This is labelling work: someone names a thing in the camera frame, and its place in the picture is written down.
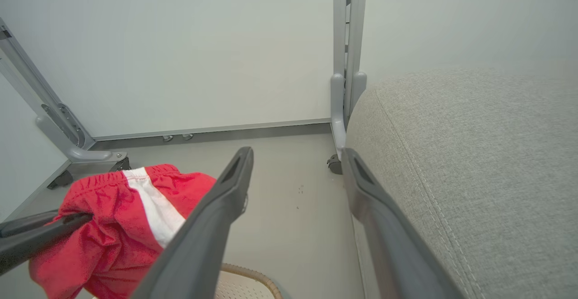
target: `gray sofa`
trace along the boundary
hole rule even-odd
[[[578,81],[452,70],[359,99],[355,149],[467,298],[578,297]],[[354,219],[366,298],[378,297]]]

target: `black rubber foot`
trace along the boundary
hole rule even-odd
[[[329,158],[327,161],[327,166],[329,167],[329,170],[335,175],[343,175],[343,171],[341,170],[341,161],[339,161],[337,154],[334,154]]]
[[[54,188],[67,186],[73,182],[72,174],[69,171],[64,171],[60,176],[56,177],[48,186],[49,190],[54,190]]]
[[[113,171],[129,171],[131,169],[131,163],[128,161],[128,157],[118,161],[112,168],[110,168],[110,172]]]

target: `metal frame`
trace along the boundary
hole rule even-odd
[[[345,9],[347,0],[333,0],[333,53],[334,74],[331,77],[331,130],[337,157],[345,147],[345,121],[343,120],[343,95],[345,92]]]
[[[0,33],[0,72],[37,114],[38,128],[71,163],[116,162],[126,158],[126,152],[89,151],[95,141],[52,90],[2,19]]]
[[[345,50],[347,0],[333,1],[334,75],[331,77],[331,130],[336,154],[327,161],[327,164],[332,172],[340,175],[341,153],[345,147],[345,131],[349,116],[367,84],[367,75],[359,72],[365,0],[351,0],[347,50]],[[347,52],[346,68],[344,68],[345,52]]]

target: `white wall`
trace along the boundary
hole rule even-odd
[[[359,70],[369,84],[450,66],[556,71],[577,63],[577,32],[578,0],[366,0]]]
[[[0,0],[92,136],[330,116],[333,0]]]
[[[36,117],[0,73],[0,221],[66,163],[35,125]]]

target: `white stripe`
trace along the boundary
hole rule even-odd
[[[157,190],[144,167],[122,171],[122,173],[128,180],[128,187],[139,193],[154,239],[161,247],[167,247],[184,223],[185,218]]]

